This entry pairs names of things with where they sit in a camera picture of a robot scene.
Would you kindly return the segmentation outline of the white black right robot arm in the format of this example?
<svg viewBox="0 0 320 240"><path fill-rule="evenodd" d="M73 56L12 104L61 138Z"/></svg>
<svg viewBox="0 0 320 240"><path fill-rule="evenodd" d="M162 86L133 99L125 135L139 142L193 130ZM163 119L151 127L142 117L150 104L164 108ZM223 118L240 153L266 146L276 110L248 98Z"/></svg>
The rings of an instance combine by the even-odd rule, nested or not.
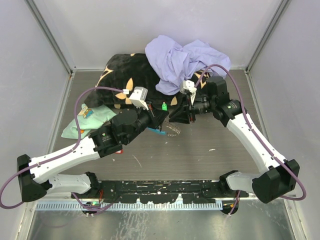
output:
<svg viewBox="0 0 320 240"><path fill-rule="evenodd" d="M189 124L196 120L196 115L212 113L240 140L258 168L257 174L232 170L221 175L220 193L231 197L236 191L244 191L267 204L294 190L300 171L297 161L287 160L273 148L242 108L241 102L230 98L222 77L210 77L205 87L205 93L198 94L194 82L184 80L180 85L182 103L169 115L169 121Z"/></svg>

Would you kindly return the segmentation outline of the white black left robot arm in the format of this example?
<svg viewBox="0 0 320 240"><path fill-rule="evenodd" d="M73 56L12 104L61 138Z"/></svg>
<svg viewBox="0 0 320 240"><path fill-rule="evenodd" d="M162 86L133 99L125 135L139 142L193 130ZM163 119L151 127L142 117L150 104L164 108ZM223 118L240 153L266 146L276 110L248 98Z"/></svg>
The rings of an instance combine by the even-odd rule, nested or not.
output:
<svg viewBox="0 0 320 240"><path fill-rule="evenodd" d="M109 124L93 131L78 144L40 157L19 156L17 170L22 202L33 202L53 193L71 192L88 198L97 197L100 184L94 173L68 175L62 172L122 151L145 129L160 129L168 115L168 111L151 104L148 109L123 109Z"/></svg>

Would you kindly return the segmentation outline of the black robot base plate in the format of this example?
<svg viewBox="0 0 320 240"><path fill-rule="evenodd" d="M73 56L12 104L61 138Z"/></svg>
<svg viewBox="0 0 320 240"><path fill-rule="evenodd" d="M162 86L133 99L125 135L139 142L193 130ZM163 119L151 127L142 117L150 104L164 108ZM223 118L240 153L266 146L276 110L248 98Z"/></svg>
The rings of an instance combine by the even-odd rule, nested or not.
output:
<svg viewBox="0 0 320 240"><path fill-rule="evenodd" d="M213 180L103 180L97 189L77 194L79 199L101 199L105 203L172 204L178 197L183 204L215 203L218 198L237 196L235 190L223 192Z"/></svg>

